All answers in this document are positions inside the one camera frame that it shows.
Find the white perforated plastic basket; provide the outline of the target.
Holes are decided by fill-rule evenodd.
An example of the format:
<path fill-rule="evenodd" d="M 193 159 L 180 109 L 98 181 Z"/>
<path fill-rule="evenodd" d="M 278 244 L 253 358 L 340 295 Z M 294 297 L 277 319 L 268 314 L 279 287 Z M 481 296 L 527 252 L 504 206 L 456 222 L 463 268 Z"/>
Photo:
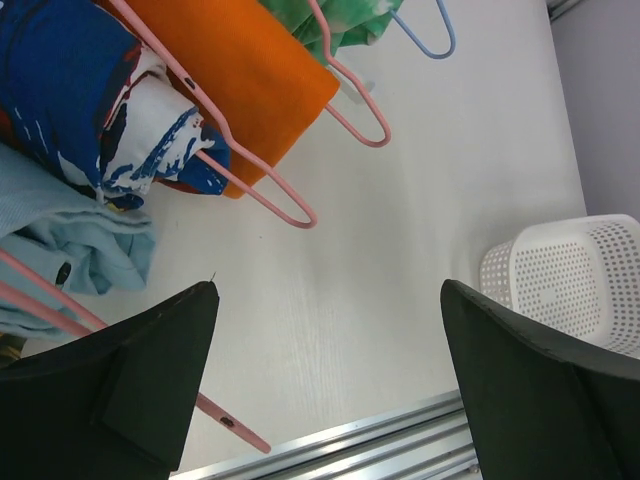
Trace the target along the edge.
<path fill-rule="evenodd" d="M 490 249 L 480 291 L 548 327 L 639 355 L 639 223 L 619 215 L 538 224 Z"/>

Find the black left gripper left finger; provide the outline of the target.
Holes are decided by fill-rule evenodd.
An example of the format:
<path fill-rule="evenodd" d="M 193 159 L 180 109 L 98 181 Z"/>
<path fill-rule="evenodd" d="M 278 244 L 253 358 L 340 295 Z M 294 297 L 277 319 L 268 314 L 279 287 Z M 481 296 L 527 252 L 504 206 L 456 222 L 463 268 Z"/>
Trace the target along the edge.
<path fill-rule="evenodd" d="M 1 371 L 4 479 L 166 479 L 180 465 L 219 294 L 202 281 Z"/>

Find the light blue trousers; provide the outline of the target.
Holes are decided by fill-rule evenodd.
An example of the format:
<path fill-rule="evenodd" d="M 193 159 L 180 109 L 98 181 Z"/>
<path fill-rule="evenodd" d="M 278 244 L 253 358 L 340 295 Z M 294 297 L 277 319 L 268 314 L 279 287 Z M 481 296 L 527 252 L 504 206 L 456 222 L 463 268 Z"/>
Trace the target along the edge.
<path fill-rule="evenodd" d="M 2 146 L 1 248 L 58 290 L 142 290 L 155 245 L 147 215 L 114 212 Z"/>

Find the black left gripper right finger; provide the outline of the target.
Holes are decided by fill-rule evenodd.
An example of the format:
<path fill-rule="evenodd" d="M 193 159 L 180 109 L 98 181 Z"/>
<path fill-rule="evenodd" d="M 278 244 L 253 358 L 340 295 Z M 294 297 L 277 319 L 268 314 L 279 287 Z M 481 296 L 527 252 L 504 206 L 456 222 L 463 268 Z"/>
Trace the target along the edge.
<path fill-rule="evenodd" d="M 447 343 L 485 479 L 636 479 L 639 361 L 443 283 Z"/>

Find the pink hanger with orange trousers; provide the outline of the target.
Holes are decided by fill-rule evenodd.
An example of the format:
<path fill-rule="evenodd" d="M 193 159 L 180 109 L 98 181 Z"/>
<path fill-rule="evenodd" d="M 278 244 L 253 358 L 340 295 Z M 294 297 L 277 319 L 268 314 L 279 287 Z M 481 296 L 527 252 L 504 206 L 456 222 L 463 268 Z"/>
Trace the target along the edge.
<path fill-rule="evenodd" d="M 370 140 L 361 134 L 336 108 L 328 105 L 326 110 L 360 143 L 371 148 L 382 148 L 391 141 L 391 128 L 383 113 L 370 95 L 370 90 L 359 78 L 331 53 L 331 31 L 329 24 L 316 0 L 307 1 L 322 33 L 324 58 L 333 73 L 339 75 L 341 91 L 356 105 L 366 105 L 383 131 L 381 140 Z"/>

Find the blue white patterned trousers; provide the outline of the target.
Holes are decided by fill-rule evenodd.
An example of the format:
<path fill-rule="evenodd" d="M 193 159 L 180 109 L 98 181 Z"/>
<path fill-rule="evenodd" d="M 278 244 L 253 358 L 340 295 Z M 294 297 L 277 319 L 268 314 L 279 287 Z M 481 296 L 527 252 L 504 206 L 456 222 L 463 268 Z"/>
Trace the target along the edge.
<path fill-rule="evenodd" d="M 149 190 L 108 193 L 102 169 L 102 139 L 140 46 L 150 49 L 90 1 L 3 2 L 3 142 L 112 209 L 141 207 Z"/>

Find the orange trousers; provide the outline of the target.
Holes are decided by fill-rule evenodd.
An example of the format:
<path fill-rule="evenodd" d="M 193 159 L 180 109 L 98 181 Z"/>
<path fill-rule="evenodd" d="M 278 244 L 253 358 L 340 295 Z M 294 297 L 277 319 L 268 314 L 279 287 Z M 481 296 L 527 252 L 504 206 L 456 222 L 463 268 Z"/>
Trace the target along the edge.
<path fill-rule="evenodd" d="M 256 1 L 134 1 L 131 9 L 224 115 L 220 126 L 146 46 L 102 139 L 108 193 L 144 194 L 155 181 L 238 199 L 317 119 L 339 84 Z"/>

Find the blue wire hanger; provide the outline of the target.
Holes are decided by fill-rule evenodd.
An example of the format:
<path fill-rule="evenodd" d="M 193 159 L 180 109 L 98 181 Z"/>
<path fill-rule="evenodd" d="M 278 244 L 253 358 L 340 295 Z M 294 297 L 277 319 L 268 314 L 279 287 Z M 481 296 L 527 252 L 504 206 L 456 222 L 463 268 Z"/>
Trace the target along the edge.
<path fill-rule="evenodd" d="M 390 15 L 395 24 L 423 55 L 431 60 L 440 61 L 450 58 L 456 52 L 457 36 L 449 16 L 446 2 L 443 0 L 435 0 L 434 4 L 440 18 L 442 40 L 447 40 L 447 44 L 440 45 L 439 49 L 434 49 L 431 44 L 431 40 L 435 39 L 432 24 L 428 23 L 426 27 L 420 27 L 418 30 L 415 30 L 412 28 L 412 24 L 407 22 L 397 9 L 391 10 Z"/>

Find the silver clothes rack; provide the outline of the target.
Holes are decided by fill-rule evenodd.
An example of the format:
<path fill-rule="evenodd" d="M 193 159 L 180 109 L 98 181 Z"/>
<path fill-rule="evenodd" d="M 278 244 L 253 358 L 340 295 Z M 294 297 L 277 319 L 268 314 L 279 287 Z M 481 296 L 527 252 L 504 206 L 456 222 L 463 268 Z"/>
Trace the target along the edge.
<path fill-rule="evenodd" d="M 338 80 L 340 82 L 340 91 L 351 102 L 357 105 L 364 105 L 366 103 L 363 95 L 360 93 L 360 91 L 356 88 L 356 86 L 351 81 L 349 81 L 348 79 L 345 79 L 344 77 L 338 77 Z M 371 80 L 364 80 L 362 84 L 368 94 L 370 94 L 375 88 L 375 82 Z"/>

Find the aluminium rail frame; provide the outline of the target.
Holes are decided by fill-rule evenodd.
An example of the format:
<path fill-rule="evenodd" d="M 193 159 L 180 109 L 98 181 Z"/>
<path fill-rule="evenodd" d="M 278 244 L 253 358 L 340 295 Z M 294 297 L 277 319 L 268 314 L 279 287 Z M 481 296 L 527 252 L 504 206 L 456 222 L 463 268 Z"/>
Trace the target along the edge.
<path fill-rule="evenodd" d="M 460 394 L 357 420 L 180 473 L 177 479 L 480 479 Z"/>

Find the green white patterned trousers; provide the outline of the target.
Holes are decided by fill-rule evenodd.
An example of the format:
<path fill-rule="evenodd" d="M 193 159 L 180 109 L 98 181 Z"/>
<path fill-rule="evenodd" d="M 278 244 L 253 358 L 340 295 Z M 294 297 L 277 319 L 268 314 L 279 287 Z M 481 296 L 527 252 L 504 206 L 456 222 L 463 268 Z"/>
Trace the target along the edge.
<path fill-rule="evenodd" d="M 402 0 L 323 0 L 318 5 L 331 33 L 331 53 L 339 48 L 369 46 L 386 31 L 391 11 Z M 323 33 L 307 1 L 262 0 L 265 7 L 318 61 L 327 64 Z"/>

